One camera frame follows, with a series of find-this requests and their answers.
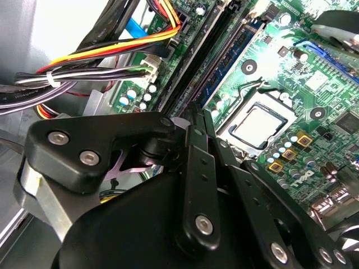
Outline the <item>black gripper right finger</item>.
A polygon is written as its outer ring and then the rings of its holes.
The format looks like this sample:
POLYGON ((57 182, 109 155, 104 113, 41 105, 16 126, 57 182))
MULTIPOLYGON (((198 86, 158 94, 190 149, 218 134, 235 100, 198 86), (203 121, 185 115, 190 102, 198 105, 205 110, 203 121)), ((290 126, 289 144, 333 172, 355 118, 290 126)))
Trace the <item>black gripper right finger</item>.
POLYGON ((239 203, 255 268, 353 268, 334 240, 254 161, 239 164, 203 111, 219 174, 239 203))

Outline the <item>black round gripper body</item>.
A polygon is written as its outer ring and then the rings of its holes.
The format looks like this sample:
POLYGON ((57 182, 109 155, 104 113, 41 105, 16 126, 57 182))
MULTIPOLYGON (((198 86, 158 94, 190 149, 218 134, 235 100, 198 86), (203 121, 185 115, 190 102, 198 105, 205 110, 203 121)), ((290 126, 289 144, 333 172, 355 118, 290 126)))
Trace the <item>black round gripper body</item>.
POLYGON ((275 268, 246 230, 235 200, 218 193, 219 247, 191 254, 176 242, 184 180, 158 175, 82 215, 58 252, 58 268, 275 268))

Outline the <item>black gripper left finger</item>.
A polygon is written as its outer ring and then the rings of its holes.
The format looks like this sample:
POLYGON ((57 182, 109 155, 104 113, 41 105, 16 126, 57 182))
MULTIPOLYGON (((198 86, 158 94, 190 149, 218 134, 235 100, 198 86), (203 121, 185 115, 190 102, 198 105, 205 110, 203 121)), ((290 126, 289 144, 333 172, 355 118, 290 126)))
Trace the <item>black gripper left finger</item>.
POLYGON ((179 119, 142 112, 36 122, 17 176, 24 207, 41 211, 62 242, 79 234, 89 238, 85 226, 104 221, 103 210, 85 220, 99 206, 102 182, 158 164, 165 178, 183 178, 178 237, 194 251, 212 251, 220 240, 215 160, 208 152, 214 136, 210 112, 196 107, 179 119))

